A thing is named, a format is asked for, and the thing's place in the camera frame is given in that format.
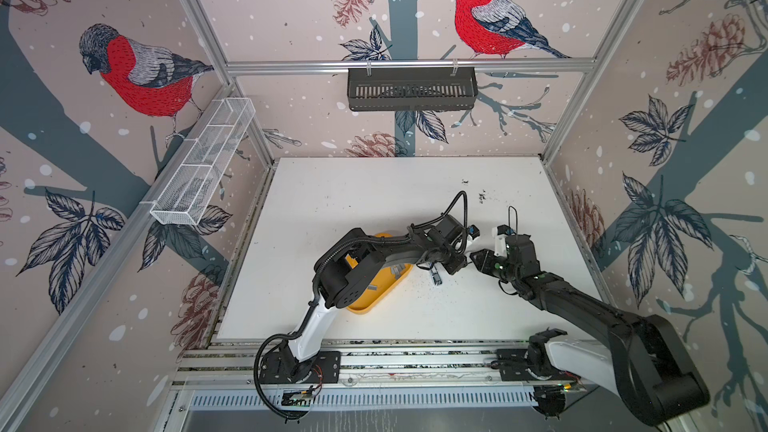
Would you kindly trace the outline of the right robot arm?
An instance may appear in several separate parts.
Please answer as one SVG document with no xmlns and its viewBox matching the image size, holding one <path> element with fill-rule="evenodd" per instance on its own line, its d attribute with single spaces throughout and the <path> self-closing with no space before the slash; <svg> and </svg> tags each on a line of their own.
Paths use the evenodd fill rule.
<svg viewBox="0 0 768 432">
<path fill-rule="evenodd" d="M 526 365 L 536 378 L 570 373 L 618 396 L 648 426 L 707 405 L 710 392 L 674 327 L 659 315 L 615 308 L 542 270 L 526 234 L 506 235 L 504 251 L 470 253 L 476 269 L 512 286 L 518 297 L 589 335 L 570 340 L 561 329 L 528 339 Z"/>
</svg>

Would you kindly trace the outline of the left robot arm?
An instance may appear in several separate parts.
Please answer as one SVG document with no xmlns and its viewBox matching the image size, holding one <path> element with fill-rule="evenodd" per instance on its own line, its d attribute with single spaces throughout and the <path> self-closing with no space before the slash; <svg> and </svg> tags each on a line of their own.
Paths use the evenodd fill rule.
<svg viewBox="0 0 768 432">
<path fill-rule="evenodd" d="M 353 228 L 314 265 L 312 299 L 297 328 L 264 339 L 254 360 L 254 383 L 299 383 L 314 373 L 322 341 L 336 315 L 361 298 L 379 272 L 412 265 L 440 266 L 453 275 L 467 266 L 468 196 L 459 191 L 438 217 L 411 224 L 400 236 L 380 237 Z"/>
</svg>

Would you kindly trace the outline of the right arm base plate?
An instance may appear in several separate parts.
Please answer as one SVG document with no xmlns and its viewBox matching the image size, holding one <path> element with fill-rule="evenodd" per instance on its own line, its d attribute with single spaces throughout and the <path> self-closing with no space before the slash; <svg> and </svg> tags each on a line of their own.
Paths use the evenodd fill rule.
<svg viewBox="0 0 768 432">
<path fill-rule="evenodd" d="M 491 368 L 499 373 L 502 382 L 538 381 L 530 370 L 528 351 L 523 348 L 498 349 Z"/>
</svg>

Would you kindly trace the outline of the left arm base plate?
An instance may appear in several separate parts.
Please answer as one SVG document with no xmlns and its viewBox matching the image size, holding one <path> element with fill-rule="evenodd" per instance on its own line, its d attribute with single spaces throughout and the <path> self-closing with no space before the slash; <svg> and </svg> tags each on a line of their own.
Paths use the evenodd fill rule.
<svg viewBox="0 0 768 432">
<path fill-rule="evenodd" d="M 279 349 L 261 357 L 257 377 L 261 384 L 270 385 L 336 384 L 340 366 L 341 354 L 336 351 L 320 351 L 313 358 L 299 362 L 289 349 Z"/>
</svg>

